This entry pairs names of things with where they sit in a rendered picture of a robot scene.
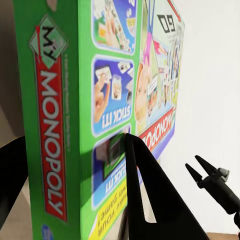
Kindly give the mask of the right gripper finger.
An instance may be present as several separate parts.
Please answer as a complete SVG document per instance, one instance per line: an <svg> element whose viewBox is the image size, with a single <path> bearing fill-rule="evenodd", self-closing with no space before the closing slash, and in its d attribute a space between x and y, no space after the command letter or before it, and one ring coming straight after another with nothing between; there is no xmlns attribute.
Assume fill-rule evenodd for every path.
<svg viewBox="0 0 240 240"><path fill-rule="evenodd" d="M201 184L201 182L203 181L203 176L198 173L192 166L190 166L188 163L185 164L186 168L188 169L188 171L190 172L190 174L192 175L193 179L195 180L195 182L199 185Z"/></svg>
<svg viewBox="0 0 240 240"><path fill-rule="evenodd" d="M214 166L212 166L210 163L205 161L203 158L201 158L199 155L195 155L195 158L200 163L200 165L203 167L203 169L206 171L206 173L209 176L214 176L218 170Z"/></svg>

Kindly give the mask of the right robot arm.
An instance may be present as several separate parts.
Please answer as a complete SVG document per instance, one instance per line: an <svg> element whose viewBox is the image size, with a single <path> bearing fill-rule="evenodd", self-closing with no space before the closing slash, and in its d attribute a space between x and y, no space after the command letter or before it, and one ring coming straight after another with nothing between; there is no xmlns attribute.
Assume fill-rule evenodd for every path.
<svg viewBox="0 0 240 240"><path fill-rule="evenodd" d="M199 155L195 158L206 171L209 176L203 177L188 163L185 164L186 168L192 175L200 189L204 188L227 214L234 214L234 224L240 228L240 199L233 193L233 191L225 184L230 177L230 170L219 167L215 168L210 163L205 161ZM238 233L240 240L240 232Z"/></svg>

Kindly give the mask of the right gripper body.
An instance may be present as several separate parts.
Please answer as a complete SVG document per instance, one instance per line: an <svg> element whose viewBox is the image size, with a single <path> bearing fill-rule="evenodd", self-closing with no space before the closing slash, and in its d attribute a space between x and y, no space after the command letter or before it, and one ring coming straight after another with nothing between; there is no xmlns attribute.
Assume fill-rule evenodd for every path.
<svg viewBox="0 0 240 240"><path fill-rule="evenodd" d="M233 195L233 191L222 181L223 175L218 170L214 176L203 177L202 182L198 184L200 189L204 188L219 204L227 201Z"/></svg>

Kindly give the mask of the board game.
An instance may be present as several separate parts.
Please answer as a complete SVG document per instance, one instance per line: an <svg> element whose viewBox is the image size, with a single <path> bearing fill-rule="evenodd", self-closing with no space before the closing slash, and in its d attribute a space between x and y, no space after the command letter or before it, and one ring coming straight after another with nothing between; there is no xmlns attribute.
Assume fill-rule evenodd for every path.
<svg viewBox="0 0 240 240"><path fill-rule="evenodd" d="M33 240L104 240L126 134L158 160L175 133L185 22L173 0L12 1Z"/></svg>

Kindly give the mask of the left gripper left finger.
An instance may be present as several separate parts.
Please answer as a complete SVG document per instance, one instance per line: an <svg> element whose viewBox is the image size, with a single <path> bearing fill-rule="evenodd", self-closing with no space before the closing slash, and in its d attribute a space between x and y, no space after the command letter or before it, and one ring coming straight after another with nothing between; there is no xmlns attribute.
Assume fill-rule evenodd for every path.
<svg viewBox="0 0 240 240"><path fill-rule="evenodd" d="M0 230L28 176L26 139L22 136L0 148Z"/></svg>

